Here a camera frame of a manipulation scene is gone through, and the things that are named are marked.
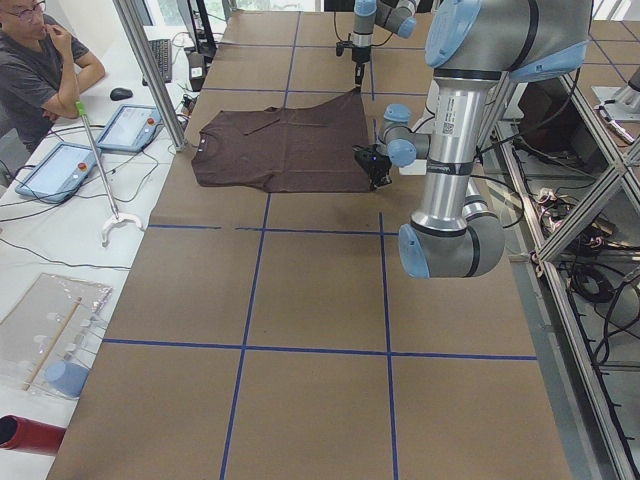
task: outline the keyboard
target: keyboard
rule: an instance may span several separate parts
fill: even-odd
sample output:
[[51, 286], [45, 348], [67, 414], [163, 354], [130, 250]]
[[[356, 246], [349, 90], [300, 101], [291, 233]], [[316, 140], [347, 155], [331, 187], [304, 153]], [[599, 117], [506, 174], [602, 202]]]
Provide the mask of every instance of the keyboard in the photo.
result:
[[[168, 38], [160, 38], [157, 40], [148, 40], [148, 42], [164, 83], [171, 82], [171, 40]], [[147, 81], [144, 78], [142, 79], [142, 84], [147, 85]]]

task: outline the red object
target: red object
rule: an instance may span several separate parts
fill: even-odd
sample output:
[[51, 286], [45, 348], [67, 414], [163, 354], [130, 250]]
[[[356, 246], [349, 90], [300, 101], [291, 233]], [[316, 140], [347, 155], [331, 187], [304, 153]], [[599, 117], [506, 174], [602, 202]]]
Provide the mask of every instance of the red object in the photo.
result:
[[55, 455], [67, 429], [7, 415], [0, 418], [0, 448]]

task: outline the t-shirt sleeve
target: t-shirt sleeve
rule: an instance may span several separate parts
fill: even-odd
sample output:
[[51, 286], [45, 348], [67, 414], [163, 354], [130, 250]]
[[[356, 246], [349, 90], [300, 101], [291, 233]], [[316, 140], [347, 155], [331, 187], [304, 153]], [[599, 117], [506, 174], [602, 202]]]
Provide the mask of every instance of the t-shirt sleeve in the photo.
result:
[[71, 39], [71, 52], [73, 53], [73, 59], [78, 60], [85, 53], [89, 53], [89, 49], [76, 37]]
[[0, 78], [5, 89], [37, 108], [57, 93], [33, 70], [20, 63], [4, 63], [0, 66]]

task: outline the man's hand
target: man's hand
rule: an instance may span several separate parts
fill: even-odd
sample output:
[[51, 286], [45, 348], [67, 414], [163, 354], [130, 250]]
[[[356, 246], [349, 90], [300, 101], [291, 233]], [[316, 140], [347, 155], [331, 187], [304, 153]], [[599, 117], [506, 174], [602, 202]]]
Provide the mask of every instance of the man's hand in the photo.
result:
[[52, 122], [55, 122], [58, 118], [60, 118], [60, 115], [58, 115], [57, 113], [50, 112], [49, 110], [43, 110], [42, 116], [44, 118], [48, 118]]
[[71, 34], [60, 25], [45, 25], [53, 46], [62, 56], [71, 54]]

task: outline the label sticker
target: label sticker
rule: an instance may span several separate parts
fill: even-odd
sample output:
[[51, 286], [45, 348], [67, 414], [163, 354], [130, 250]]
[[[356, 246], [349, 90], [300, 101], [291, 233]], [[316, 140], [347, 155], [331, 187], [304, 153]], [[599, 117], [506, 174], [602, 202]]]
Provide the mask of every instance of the label sticker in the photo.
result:
[[459, 137], [466, 107], [466, 95], [440, 95], [434, 133]]

